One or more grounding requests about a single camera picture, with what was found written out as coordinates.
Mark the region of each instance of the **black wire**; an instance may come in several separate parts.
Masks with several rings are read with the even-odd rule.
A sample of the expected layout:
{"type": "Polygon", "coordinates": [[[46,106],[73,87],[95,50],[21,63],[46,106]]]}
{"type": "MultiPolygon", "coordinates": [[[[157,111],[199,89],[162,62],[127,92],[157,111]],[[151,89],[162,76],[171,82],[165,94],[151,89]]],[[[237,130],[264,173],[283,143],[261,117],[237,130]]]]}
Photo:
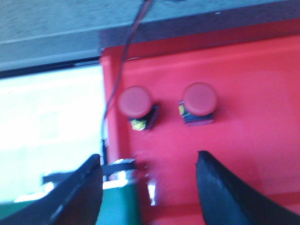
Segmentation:
{"type": "Polygon", "coordinates": [[[123,73],[123,69],[124,69],[124,63],[127,60],[127,54],[128,54],[128,50],[129,50],[131,41],[132,41],[132,39],[135,35],[135,32],[136,32],[138,26],[140,25],[141,20],[146,15],[146,13],[149,9],[149,6],[151,4],[151,1],[152,0],[144,0],[143,1],[143,3],[140,5],[139,11],[138,11],[138,13],[137,13],[137,15],[134,19],[134,22],[131,25],[131,28],[130,28],[130,30],[128,32],[128,35],[127,35],[127,39],[125,41],[124,51],[122,53],[121,64],[120,64],[120,68],[119,68],[119,71],[118,71],[117,79],[116,79],[116,82],[114,84],[112,93],[111,93],[111,95],[110,95],[110,97],[107,101],[107,104],[106,104],[106,107],[105,107],[105,110],[104,110],[103,118],[102,118],[102,121],[101,121],[101,128],[100,128],[101,138],[102,138],[101,144],[102,144],[102,154],[103,154],[103,164],[104,165],[107,164],[107,152],[106,152],[106,145],[105,145],[105,141],[104,141],[104,122],[105,122],[105,119],[107,117],[109,107],[110,107],[110,105],[113,101],[114,96],[116,95],[117,89],[118,89],[119,84],[121,82],[122,73],[123,73]]]}

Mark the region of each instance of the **red panel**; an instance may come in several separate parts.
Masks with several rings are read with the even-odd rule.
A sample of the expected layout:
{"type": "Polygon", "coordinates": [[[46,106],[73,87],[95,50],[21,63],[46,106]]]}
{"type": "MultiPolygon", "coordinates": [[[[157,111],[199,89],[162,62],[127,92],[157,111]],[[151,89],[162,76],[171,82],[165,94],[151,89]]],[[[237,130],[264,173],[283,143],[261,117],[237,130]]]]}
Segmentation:
{"type": "MultiPolygon", "coordinates": [[[[120,48],[102,57],[108,93],[119,59],[120,48]]],[[[299,62],[300,35],[295,35],[126,63],[120,91],[141,85],[161,104],[148,132],[131,130],[115,104],[109,112],[110,159],[134,157],[141,165],[145,222],[204,224],[195,179],[199,150],[210,151],[255,189],[300,213],[299,62]],[[215,122],[187,127],[178,102],[195,82],[212,85],[219,105],[215,122]],[[156,206],[149,205],[145,180],[156,186],[156,206]]]]}

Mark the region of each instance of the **window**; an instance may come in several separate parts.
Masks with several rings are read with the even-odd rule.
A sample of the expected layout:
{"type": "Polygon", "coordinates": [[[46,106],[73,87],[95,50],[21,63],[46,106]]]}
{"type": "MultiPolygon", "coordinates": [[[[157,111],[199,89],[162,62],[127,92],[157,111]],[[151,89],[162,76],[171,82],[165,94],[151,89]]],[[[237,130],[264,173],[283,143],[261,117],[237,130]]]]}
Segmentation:
{"type": "Polygon", "coordinates": [[[0,80],[0,202],[44,192],[43,174],[99,153],[103,109],[100,66],[0,80]]]}

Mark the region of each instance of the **green object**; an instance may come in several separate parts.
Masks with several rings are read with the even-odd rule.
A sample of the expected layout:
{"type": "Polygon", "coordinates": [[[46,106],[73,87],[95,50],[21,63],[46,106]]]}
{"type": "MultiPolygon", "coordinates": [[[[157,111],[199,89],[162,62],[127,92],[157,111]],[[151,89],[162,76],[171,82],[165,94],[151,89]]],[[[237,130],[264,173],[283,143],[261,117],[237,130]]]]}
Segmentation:
{"type": "MultiPolygon", "coordinates": [[[[0,219],[17,212],[33,201],[0,204],[0,219]]],[[[103,190],[103,201],[96,225],[140,225],[136,184],[103,190]]]]}

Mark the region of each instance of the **red button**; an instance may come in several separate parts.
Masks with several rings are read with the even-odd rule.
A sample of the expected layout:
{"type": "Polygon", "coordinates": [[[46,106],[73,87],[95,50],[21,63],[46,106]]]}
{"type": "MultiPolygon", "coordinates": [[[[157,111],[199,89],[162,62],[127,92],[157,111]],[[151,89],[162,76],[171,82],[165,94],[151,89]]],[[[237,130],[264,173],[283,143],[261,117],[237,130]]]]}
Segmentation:
{"type": "Polygon", "coordinates": [[[206,116],[215,111],[218,97],[210,85],[193,83],[183,92],[183,105],[193,115],[206,116]]]}
{"type": "Polygon", "coordinates": [[[153,101],[149,91],[141,86],[125,89],[119,98],[119,109],[130,118],[140,118],[152,109],[153,101]]]}

